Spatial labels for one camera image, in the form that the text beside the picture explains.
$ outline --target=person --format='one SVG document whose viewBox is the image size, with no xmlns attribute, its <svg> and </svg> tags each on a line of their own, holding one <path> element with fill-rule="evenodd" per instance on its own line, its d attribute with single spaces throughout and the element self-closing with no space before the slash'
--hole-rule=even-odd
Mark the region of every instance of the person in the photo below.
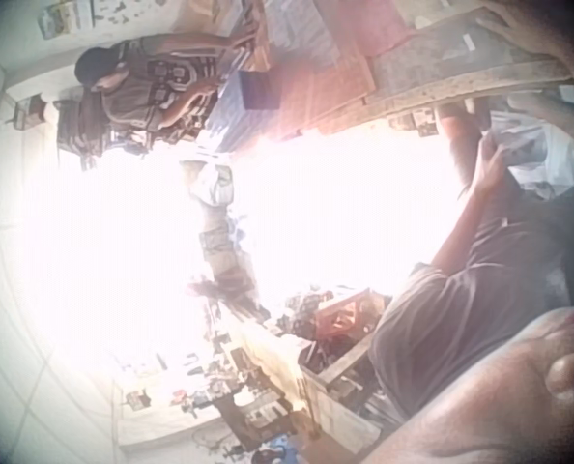
<svg viewBox="0 0 574 464">
<path fill-rule="evenodd" d="M 574 74 L 574 38 L 533 20 L 540 2 L 483 3 L 505 21 L 483 25 L 529 51 L 550 51 Z M 507 152 L 491 132 L 483 137 L 458 107 L 438 113 L 457 135 L 451 152 L 467 183 L 466 203 L 432 262 L 416 266 L 394 296 L 371 343 L 369 358 L 397 426 L 530 322 L 574 305 L 574 187 L 547 202 L 531 196 L 506 168 Z M 572 121 L 574 112 L 568 115 Z"/>
<path fill-rule="evenodd" d="M 574 462 L 574 307 L 478 362 L 363 464 Z"/>
<path fill-rule="evenodd" d="M 113 123 L 156 132 L 186 116 L 208 116 L 222 82 L 217 53 L 248 46 L 256 28 L 251 21 L 231 38 L 163 34 L 91 48 L 76 62 L 74 74 L 83 86 L 102 93 Z"/>
</svg>

